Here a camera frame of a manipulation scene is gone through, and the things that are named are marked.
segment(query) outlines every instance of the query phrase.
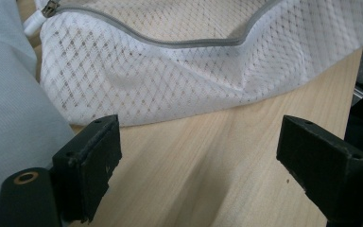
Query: gray zipper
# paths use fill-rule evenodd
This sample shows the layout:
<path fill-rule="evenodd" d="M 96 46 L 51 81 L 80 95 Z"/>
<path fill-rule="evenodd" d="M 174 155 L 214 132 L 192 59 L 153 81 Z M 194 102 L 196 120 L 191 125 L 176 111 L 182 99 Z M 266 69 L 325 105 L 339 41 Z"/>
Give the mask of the gray zipper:
<path fill-rule="evenodd" d="M 119 30 L 122 30 L 126 34 L 130 35 L 134 39 L 145 43 L 152 44 L 160 47 L 171 48 L 171 49 L 180 49 L 180 48 L 194 48 L 194 47 L 208 47 L 208 46 L 235 46 L 241 45 L 246 40 L 250 30 L 254 26 L 254 24 L 258 21 L 258 19 L 264 15 L 268 10 L 270 10 L 273 6 L 281 2 L 282 0 L 271 0 L 265 3 L 260 9 L 258 9 L 249 19 L 246 29 L 238 38 L 231 39 L 199 39 L 199 40 L 187 40 L 187 41 L 161 41 L 157 39 L 149 38 L 148 36 L 142 34 L 141 32 L 133 29 L 132 27 L 126 25 L 125 23 L 119 21 L 118 19 L 112 17 L 111 15 L 88 7 L 83 7 L 76 4 L 67 4 L 64 6 L 60 6 L 59 3 L 55 2 L 56 13 L 62 13 L 66 11 L 80 12 L 85 13 L 87 15 L 93 16 L 96 19 L 104 21 L 111 26 L 116 27 Z"/>

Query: zipper pull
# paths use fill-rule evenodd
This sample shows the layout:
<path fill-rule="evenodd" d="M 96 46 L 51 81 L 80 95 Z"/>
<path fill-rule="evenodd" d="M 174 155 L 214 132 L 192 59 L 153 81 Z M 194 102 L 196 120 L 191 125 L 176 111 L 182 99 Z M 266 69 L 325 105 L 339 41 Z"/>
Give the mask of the zipper pull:
<path fill-rule="evenodd" d="M 56 9 L 59 7 L 59 3 L 53 0 L 50 0 L 43 10 L 35 11 L 27 20 L 23 23 L 23 29 L 25 35 L 30 37 L 34 34 L 38 29 L 43 26 L 43 23 L 49 17 L 52 17 L 56 13 Z"/>

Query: gray sleeve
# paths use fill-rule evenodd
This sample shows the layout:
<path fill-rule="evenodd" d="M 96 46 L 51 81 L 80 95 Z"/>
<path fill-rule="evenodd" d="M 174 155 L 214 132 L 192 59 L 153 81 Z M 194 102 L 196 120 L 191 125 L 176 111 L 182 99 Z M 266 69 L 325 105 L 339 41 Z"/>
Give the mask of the gray sleeve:
<path fill-rule="evenodd" d="M 0 0 L 0 185 L 28 167 L 48 167 L 73 137 L 35 80 L 36 56 L 16 2 Z"/>

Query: wooden table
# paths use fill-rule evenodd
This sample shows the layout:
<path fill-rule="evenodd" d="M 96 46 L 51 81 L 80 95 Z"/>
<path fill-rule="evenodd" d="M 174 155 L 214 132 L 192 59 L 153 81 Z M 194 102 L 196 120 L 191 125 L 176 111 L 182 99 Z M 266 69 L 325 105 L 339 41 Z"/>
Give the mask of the wooden table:
<path fill-rule="evenodd" d="M 256 104 L 121 129 L 124 157 L 89 226 L 324 227 L 276 160 L 279 132 L 290 114 L 343 137 L 360 57 L 358 50 L 302 88 Z"/>

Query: diamond mesh pattern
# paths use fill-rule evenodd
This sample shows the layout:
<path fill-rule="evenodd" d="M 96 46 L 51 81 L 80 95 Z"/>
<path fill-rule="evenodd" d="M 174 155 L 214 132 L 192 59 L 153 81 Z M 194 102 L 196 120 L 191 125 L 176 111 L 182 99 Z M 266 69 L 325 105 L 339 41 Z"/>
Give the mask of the diamond mesh pattern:
<path fill-rule="evenodd" d="M 180 41 L 241 35 L 266 1 L 240 2 L 89 5 L 149 37 Z M 239 46 L 163 48 L 76 12 L 49 19 L 41 38 L 41 85 L 63 116 L 84 125 L 119 114 L 121 125 L 139 125 L 248 104 L 305 84 L 363 45 L 363 1 L 281 1 Z"/>

